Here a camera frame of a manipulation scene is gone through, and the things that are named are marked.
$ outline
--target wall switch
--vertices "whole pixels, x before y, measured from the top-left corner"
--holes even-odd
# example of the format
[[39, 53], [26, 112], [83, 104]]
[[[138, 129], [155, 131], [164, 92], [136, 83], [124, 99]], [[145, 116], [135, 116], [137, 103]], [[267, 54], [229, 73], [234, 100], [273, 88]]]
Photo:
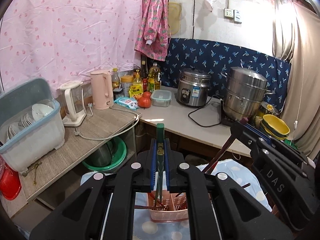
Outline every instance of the wall switch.
[[235, 16], [234, 16], [234, 21], [235, 21], [235, 23], [242, 23], [240, 11], [235, 10], [235, 11], [234, 11], [234, 15], [235, 15]]
[[224, 16], [227, 18], [233, 18], [233, 10], [225, 8], [224, 9]]

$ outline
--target yellow bowl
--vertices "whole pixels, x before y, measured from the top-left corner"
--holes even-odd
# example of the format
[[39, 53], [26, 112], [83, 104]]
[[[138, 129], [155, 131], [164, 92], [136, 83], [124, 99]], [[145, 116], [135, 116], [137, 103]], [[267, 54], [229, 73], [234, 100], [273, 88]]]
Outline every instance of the yellow bowl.
[[274, 133], [272, 133], [270, 130], [268, 130], [262, 123], [262, 121], [260, 122], [260, 128], [263, 129], [267, 134], [270, 134], [272, 137], [278, 139], [278, 140], [285, 140], [287, 139], [288, 135], [283, 136], [283, 137], [278, 137], [276, 136]]
[[290, 133], [290, 129], [286, 125], [286, 123], [272, 114], [265, 114], [262, 117], [261, 122], [263, 123], [265, 128], [267, 128], [278, 137], [287, 136]]

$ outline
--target navy blue patterned cloth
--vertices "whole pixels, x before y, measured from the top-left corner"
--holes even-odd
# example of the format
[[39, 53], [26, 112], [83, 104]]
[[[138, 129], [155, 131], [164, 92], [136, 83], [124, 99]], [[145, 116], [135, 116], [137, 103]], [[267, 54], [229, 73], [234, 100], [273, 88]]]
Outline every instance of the navy blue patterned cloth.
[[230, 67], [250, 68], [267, 78], [267, 89], [275, 92], [264, 100], [278, 110], [282, 109], [287, 95], [287, 82], [291, 65], [283, 60], [252, 49], [215, 41], [171, 39], [164, 62], [158, 61], [162, 73], [162, 85], [178, 87], [179, 74], [184, 68], [197, 68], [211, 75], [211, 95], [223, 97], [226, 79], [221, 71], [229, 73]]

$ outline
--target beige curtain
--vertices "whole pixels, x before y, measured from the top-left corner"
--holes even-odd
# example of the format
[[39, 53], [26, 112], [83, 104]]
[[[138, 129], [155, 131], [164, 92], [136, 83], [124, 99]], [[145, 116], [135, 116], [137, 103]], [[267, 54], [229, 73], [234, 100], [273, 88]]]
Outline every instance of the beige curtain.
[[289, 0], [275, 0], [273, 56], [290, 61], [294, 49], [295, 14]]
[[294, 121], [298, 120], [289, 139], [314, 159], [320, 150], [320, 19], [302, 5], [295, 3], [294, 7], [297, 12], [294, 51], [281, 119], [292, 132]]

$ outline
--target label sticker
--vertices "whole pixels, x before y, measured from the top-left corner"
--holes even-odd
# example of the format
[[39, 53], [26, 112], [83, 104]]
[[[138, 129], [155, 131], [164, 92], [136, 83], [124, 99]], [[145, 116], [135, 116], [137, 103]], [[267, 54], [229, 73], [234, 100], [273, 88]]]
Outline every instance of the label sticker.
[[198, 98], [199, 97], [199, 93], [200, 93], [200, 88], [199, 87], [193, 87], [192, 97]]

